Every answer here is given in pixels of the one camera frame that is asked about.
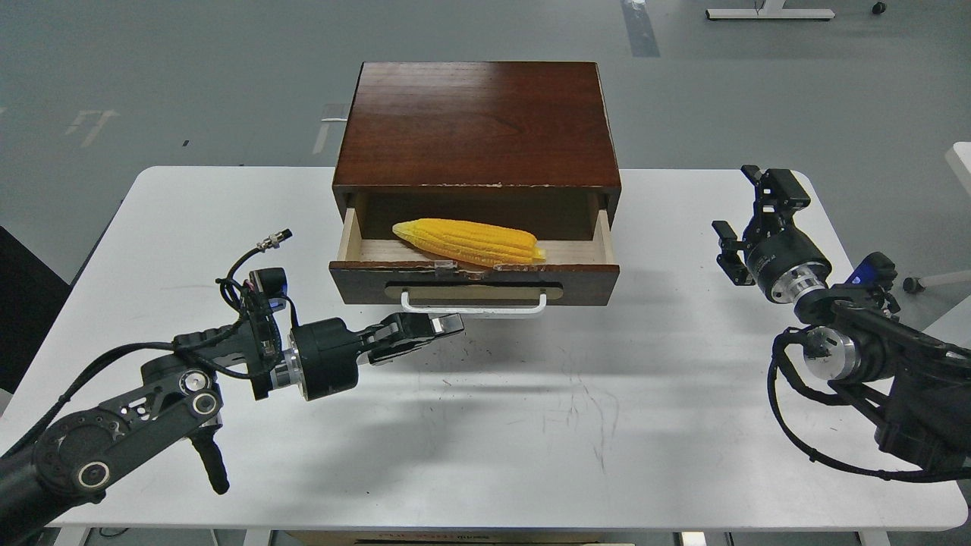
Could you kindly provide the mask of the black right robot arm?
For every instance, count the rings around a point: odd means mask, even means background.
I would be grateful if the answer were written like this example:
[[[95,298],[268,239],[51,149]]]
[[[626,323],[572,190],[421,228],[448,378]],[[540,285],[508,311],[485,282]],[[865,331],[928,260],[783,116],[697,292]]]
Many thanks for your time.
[[[969,478],[969,350],[899,321],[891,289],[895,264],[874,252],[845,282],[829,284],[831,262],[795,215],[811,197],[791,170],[743,165],[753,215],[741,235],[713,222],[717,263],[736,286],[757,286],[767,301],[790,304],[800,328],[775,337],[766,382],[772,414],[812,462],[885,481],[936,483]],[[798,438],[784,421],[777,379],[807,400],[860,412],[881,452],[909,471],[863,469]]]

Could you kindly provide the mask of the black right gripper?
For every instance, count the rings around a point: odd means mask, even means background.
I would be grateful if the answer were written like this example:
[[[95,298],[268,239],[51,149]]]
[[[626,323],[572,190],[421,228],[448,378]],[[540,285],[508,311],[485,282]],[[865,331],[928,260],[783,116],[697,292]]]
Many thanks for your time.
[[[755,187],[753,216],[745,237],[766,237],[749,251],[727,221],[713,221],[719,254],[715,257],[735,286],[757,287],[767,301],[797,303],[811,291],[828,287],[831,264],[804,232],[794,226],[794,215],[812,203],[794,173],[788,169],[762,170],[743,165],[741,172]]]

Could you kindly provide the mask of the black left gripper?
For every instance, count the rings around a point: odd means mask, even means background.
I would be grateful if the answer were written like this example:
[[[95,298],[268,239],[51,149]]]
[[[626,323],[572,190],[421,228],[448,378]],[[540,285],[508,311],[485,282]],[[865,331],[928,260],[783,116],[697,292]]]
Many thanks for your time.
[[[357,363],[367,350],[367,362],[384,362],[413,352],[434,340],[464,332],[459,314],[392,313],[364,331],[351,331],[343,319],[330,318],[291,329],[305,400],[320,400],[355,388],[360,380]]]

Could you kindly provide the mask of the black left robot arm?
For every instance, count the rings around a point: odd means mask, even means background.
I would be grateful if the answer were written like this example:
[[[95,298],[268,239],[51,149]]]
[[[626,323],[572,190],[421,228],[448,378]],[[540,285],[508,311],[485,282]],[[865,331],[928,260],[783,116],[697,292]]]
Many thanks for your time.
[[[361,360],[387,362],[464,331],[458,314],[393,313],[361,331],[330,318],[295,322],[288,336],[281,335],[275,315],[294,307],[284,269],[254,270],[245,282],[235,275],[288,238],[287,229],[268,236],[216,280],[222,300],[236,312],[232,324],[107,350],[4,453],[4,545],[20,545],[70,509],[103,501],[113,484],[181,440],[198,453],[212,490],[225,494],[228,471],[215,442],[222,425],[221,374],[248,381],[257,400],[290,386],[305,400],[319,400],[355,388]],[[139,387],[61,414],[88,381],[138,350],[159,351],[141,366]]]

